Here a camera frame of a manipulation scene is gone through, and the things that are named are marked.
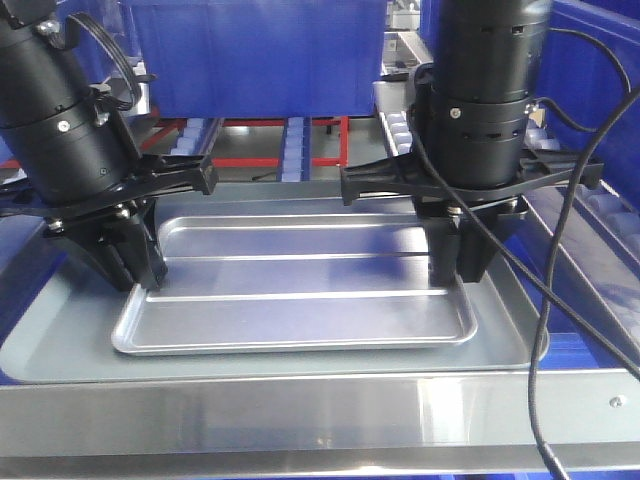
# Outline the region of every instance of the blue plastic bin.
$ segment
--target blue plastic bin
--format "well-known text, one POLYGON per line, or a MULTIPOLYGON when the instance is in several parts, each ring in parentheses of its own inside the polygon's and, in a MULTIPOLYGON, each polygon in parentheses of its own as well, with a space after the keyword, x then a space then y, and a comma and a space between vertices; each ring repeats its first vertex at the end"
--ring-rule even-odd
POLYGON ((13 154, 11 153, 11 150, 9 150, 9 147, 7 147, 0 137, 0 165, 9 160, 12 156, 13 154))
MULTIPOLYGON (((633 4, 640 12, 635 1, 619 3, 633 4)), ((640 21, 580 1, 555 0, 551 24, 602 40, 620 58, 632 85, 640 84, 640 21)), ((538 93, 556 99, 580 123, 594 127, 602 124, 623 94, 617 75, 601 52, 557 33, 551 33, 547 40, 538 93)), ((549 115, 549 123, 570 148, 582 148, 590 138, 566 127, 554 115, 549 115)), ((640 208, 640 104, 622 117, 596 154, 605 162, 605 180, 640 208)))
POLYGON ((583 0, 596 7, 602 7, 611 12, 626 15, 640 20, 640 2, 638 0, 583 0))
POLYGON ((386 0, 121 0, 168 117, 366 115, 386 0))

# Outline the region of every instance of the black cable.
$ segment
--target black cable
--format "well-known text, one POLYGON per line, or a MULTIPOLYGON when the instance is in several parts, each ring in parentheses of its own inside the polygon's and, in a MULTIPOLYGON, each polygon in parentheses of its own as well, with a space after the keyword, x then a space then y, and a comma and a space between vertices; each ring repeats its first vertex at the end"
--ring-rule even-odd
MULTIPOLYGON (((549 289, 553 288, 553 278, 555 274, 556 262, 558 259, 558 253, 560 251, 560 239, 567 225, 571 207, 573 206, 573 201, 578 190, 578 185, 580 184, 580 178, 584 173, 584 169, 587 165, 588 159, 589 157, 591 157, 591 155, 593 155, 604 136, 609 132, 609 130, 611 130, 611 128, 629 109, 629 107, 631 107, 631 105, 638 100, 638 98, 640 98, 640 86, 636 87, 630 93, 625 95, 622 103, 620 103, 620 105, 609 115, 607 121, 598 129, 596 135, 594 135, 589 141, 589 144, 585 148, 584 152, 580 155, 580 158, 578 159, 573 172, 571 173, 571 178, 569 180, 569 184, 567 185, 564 201, 562 203, 562 209, 560 210, 560 215, 558 217, 556 228, 551 238, 549 251, 547 253, 545 266, 545 285, 549 289)), ((538 327, 536 330, 534 348, 531 353, 531 363, 529 364, 528 405, 529 417, 531 419, 531 430, 533 431, 534 436, 536 436, 536 443, 542 445, 542 448, 545 448, 549 452, 553 453, 551 447, 549 447, 543 439, 540 424, 538 422, 535 401, 535 387, 539 367, 539 359, 542 353, 542 339, 544 338, 544 331, 549 322, 550 312, 551 303, 549 302, 548 298, 544 298, 540 311, 540 320, 538 322, 538 327)), ((557 466, 562 468, 558 461, 556 461, 555 463, 557 464, 557 466)))
POLYGON ((149 81, 151 77, 136 77, 133 68, 129 64, 126 55, 120 46, 111 38, 102 25, 96 22, 91 16, 84 12, 74 13, 67 17, 65 36, 53 34, 49 37, 49 42, 54 48, 59 50, 70 50, 75 48, 80 41, 80 28, 84 28, 105 51, 107 56, 115 63, 118 71, 129 90, 130 101, 123 101, 108 94, 99 96, 99 100, 109 104, 117 110, 131 110, 142 98, 140 81, 149 81))
MULTIPOLYGON (((629 79, 629 75, 627 74, 627 72, 626 72, 624 66, 622 65, 622 62, 620 61, 620 59, 616 56, 616 54, 613 52, 613 50, 611 50, 607 45, 605 45, 603 42, 601 42, 597 38, 595 38, 595 37, 593 37, 593 36, 591 36, 591 35, 589 35, 587 33, 581 32, 579 30, 571 30, 571 29, 567 29, 567 28, 550 28, 549 30, 551 32, 557 32, 557 33, 564 33, 564 34, 567 34, 567 35, 573 35, 573 36, 576 36, 578 38, 581 38, 582 40, 586 40, 590 44, 594 45, 598 50, 600 50, 602 53, 604 53, 604 55, 607 57, 607 59, 613 65, 613 68, 616 70, 616 73, 618 74, 618 77, 620 78, 620 83, 622 83, 622 88, 624 90, 624 93, 631 92, 631 80, 629 79)), ((546 105, 547 107, 549 107, 549 109, 551 109, 556 115, 558 115, 558 118, 565 125, 567 125, 570 128, 573 128, 574 130, 577 130, 578 132, 596 133, 598 131, 597 128, 585 127, 585 126, 579 124, 578 122, 576 122, 552 98, 540 97, 540 98, 536 99, 536 102, 537 103, 541 103, 541 104, 546 105)))
POLYGON ((629 79, 629 75, 624 69, 622 62, 620 62, 620 59, 616 56, 615 53, 613 53, 613 50, 607 47, 603 42, 601 42, 595 37, 592 37, 588 33, 581 32, 580 30, 572 30, 569 28, 550 28, 549 31, 556 32, 556 33, 564 33, 567 35, 573 35, 574 37, 578 37, 578 38, 581 38, 582 40, 586 40, 591 45, 596 47, 598 50, 604 53, 604 55, 609 59, 609 61, 613 65, 613 68, 616 70, 618 77, 620 77, 620 82, 622 83, 622 88, 624 89, 624 93, 631 92, 631 80, 629 79))
POLYGON ((550 97, 536 98, 536 103, 540 103, 542 105, 546 105, 547 107, 549 107, 549 109, 551 109, 556 115, 558 115, 558 118, 560 118, 562 123, 564 123, 570 128, 573 128, 574 130, 577 130, 579 132, 585 132, 585 133, 596 133, 598 131, 597 128, 585 127, 584 125, 580 125, 573 118, 571 118, 567 112, 565 112, 562 108, 560 108, 560 105, 558 105, 553 98, 550 98, 550 97))
MULTIPOLYGON (((567 192, 568 198, 565 197, 565 201, 563 203, 563 212, 564 210, 570 211, 573 198, 575 197, 575 191, 577 189, 577 185, 579 183, 579 179, 582 176, 584 168, 589 161, 589 158, 593 155, 593 152, 600 144, 604 136, 611 130, 613 125, 620 119, 620 117, 631 107, 631 105, 640 97, 640 87, 634 89, 630 94, 625 95, 623 102, 615 109, 615 111, 609 116, 607 121, 598 129, 598 133, 594 135, 594 137, 589 142, 589 145, 585 150, 581 153, 580 157, 576 162, 576 166, 572 172, 570 186, 573 186, 572 191, 567 192)), ((433 164, 429 160, 427 152, 425 151, 424 145, 419 141, 419 136, 416 133, 415 125, 413 122, 412 115, 407 115, 407 121, 409 124, 409 129, 411 133, 416 139, 414 142, 414 151, 417 151, 421 159, 423 160, 424 166, 427 169, 428 173, 433 177, 433 179, 440 185, 440 187, 447 193, 447 195, 454 200, 462 209, 464 214, 472 221, 476 229, 487 238, 502 255, 518 270, 520 270, 524 276, 538 289, 545 300, 549 303, 553 303, 556 307, 558 307, 562 312, 564 312, 574 323, 576 323, 580 328, 582 328, 591 338, 593 338, 598 344, 600 344, 605 350, 607 350, 611 355, 622 365, 624 368, 638 381, 640 381, 640 367, 636 365, 625 353, 620 351, 615 345, 613 345, 606 337, 604 337, 597 329, 595 329, 589 322, 587 322, 582 316, 580 316, 575 310, 573 310, 566 302, 560 299, 545 283, 543 283, 534 273, 532 273, 523 263, 518 259, 483 223, 482 221, 475 215, 475 213, 471 210, 471 208, 466 204, 466 202, 460 197, 460 195, 452 189, 442 178, 442 176, 438 173, 438 171, 433 167, 433 164)), ((559 224, 556 228, 556 232, 562 233, 564 229, 563 224, 559 224)), ((554 234, 554 239, 552 242, 560 241, 560 237, 554 234)), ((537 365, 541 353, 541 344, 542 338, 544 338, 544 331, 546 328, 546 324, 542 325, 543 321, 538 323, 538 328, 536 331, 536 338, 534 343, 534 348, 532 351, 532 366, 535 368, 537 372, 537 365)), ((640 357, 640 348, 634 346, 634 353, 640 357)), ((533 387, 535 387, 536 375, 534 373, 533 377, 533 387)), ((533 402, 529 402, 530 411, 531 406, 533 406, 534 416, 532 418, 532 431, 534 431, 534 438, 536 440, 536 446, 540 455, 549 469, 549 471, 554 475, 557 479, 566 479, 568 476, 564 469, 562 468, 558 458, 553 453, 553 450, 544 441, 544 438, 541 435, 541 431, 539 428, 539 424, 537 423, 537 413, 536 413, 536 404, 535 397, 533 398, 533 402)))

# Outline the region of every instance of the aluminum tray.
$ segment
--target aluminum tray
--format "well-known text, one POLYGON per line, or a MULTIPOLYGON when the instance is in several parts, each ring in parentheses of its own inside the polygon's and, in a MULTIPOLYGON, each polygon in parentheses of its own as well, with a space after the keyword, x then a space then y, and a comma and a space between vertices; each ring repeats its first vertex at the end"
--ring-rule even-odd
POLYGON ((458 282, 429 283, 414 215, 196 216, 159 230, 163 288, 133 289, 112 335, 134 355, 458 345, 458 282))
MULTIPOLYGON (((408 216, 413 212, 408 198, 370 198, 344 207, 339 195, 337 182, 221 184, 212 197, 162 198, 157 221, 162 225, 188 216, 408 216)), ((33 252, 43 247, 43 240, 37 240, 40 243, 33 248, 27 246, 33 252)), ((20 382, 66 383, 525 368, 537 313, 505 261, 497 257, 481 282, 465 284, 464 289, 478 330, 469 341, 451 348, 134 356, 117 351, 110 339, 127 295, 68 260, 46 282, 0 347, 0 369, 20 382)))

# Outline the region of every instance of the red frame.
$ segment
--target red frame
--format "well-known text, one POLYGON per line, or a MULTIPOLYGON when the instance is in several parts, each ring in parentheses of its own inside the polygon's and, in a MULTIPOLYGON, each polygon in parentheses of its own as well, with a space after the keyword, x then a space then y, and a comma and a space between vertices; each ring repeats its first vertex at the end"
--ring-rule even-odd
MULTIPOLYGON (((346 167, 349 162, 349 117, 339 119, 313 120, 314 126, 340 126, 340 155, 338 157, 314 157, 312 165, 316 167, 346 167)), ((225 127, 282 127, 284 120, 226 120, 225 127)), ((253 158, 214 158, 216 167, 277 167, 279 158, 253 157, 253 158)))
MULTIPOLYGON (((160 130, 147 138, 140 146, 142 151, 146 151, 160 142, 167 135, 175 130, 182 130, 187 124, 184 118, 162 119, 156 124, 160 130)), ((284 120, 226 120, 226 127, 282 127, 284 120)), ((338 157, 315 157, 312 165, 317 167, 346 167, 349 161, 349 117, 339 119, 317 119, 313 120, 314 126, 340 126, 340 155, 338 157)), ((277 167, 279 158, 214 158, 216 167, 277 167)), ((15 159, 10 159, 0 165, 0 168, 20 168, 20 164, 15 159)))

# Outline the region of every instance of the black cylindrical motor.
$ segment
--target black cylindrical motor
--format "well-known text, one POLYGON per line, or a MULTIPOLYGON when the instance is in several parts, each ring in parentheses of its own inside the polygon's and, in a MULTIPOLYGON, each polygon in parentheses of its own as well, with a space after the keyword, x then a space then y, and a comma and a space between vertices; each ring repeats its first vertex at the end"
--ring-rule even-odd
POLYGON ((0 134, 50 205, 89 198, 119 183, 130 153, 74 54, 51 46, 37 25, 55 0, 0 0, 0 134))
POLYGON ((433 81, 418 92, 416 124, 451 185, 485 189, 516 176, 552 3, 441 0, 433 81))

